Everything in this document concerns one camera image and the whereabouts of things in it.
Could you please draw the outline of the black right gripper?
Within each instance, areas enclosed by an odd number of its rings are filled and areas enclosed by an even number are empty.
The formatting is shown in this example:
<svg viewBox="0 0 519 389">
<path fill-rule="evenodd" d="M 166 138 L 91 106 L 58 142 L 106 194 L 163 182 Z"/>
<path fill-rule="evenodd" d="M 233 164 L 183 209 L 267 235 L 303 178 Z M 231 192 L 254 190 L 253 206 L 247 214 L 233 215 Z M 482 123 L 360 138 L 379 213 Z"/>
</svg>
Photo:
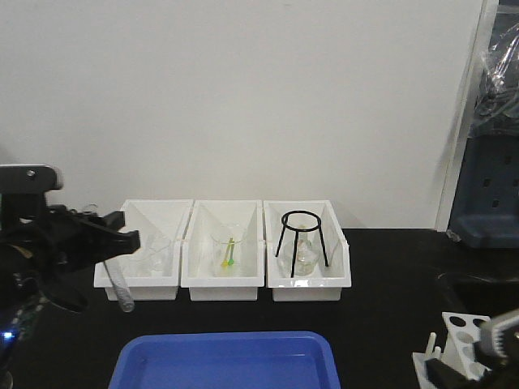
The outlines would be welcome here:
<svg viewBox="0 0 519 389">
<path fill-rule="evenodd" d="M 484 365 L 496 365 L 506 360 L 518 364 L 518 309 L 497 315 L 478 325 L 479 340 L 474 344 L 475 360 Z M 445 365 L 441 360 L 425 361 L 428 381 L 440 389 L 486 388 Z"/>
</svg>

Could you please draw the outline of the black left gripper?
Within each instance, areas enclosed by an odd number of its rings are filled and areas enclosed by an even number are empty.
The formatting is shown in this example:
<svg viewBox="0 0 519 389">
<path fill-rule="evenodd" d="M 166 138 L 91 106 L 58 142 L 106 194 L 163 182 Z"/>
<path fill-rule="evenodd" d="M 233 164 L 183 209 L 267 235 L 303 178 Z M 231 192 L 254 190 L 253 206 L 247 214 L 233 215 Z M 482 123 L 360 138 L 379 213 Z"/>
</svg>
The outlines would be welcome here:
<svg viewBox="0 0 519 389">
<path fill-rule="evenodd" d="M 52 206 L 38 220 L 9 217 L 1 229 L 1 310 L 26 310 L 44 299 L 82 312 L 88 301 L 62 277 L 140 248 L 138 230 L 121 233 L 122 211 L 100 216 Z"/>
</svg>

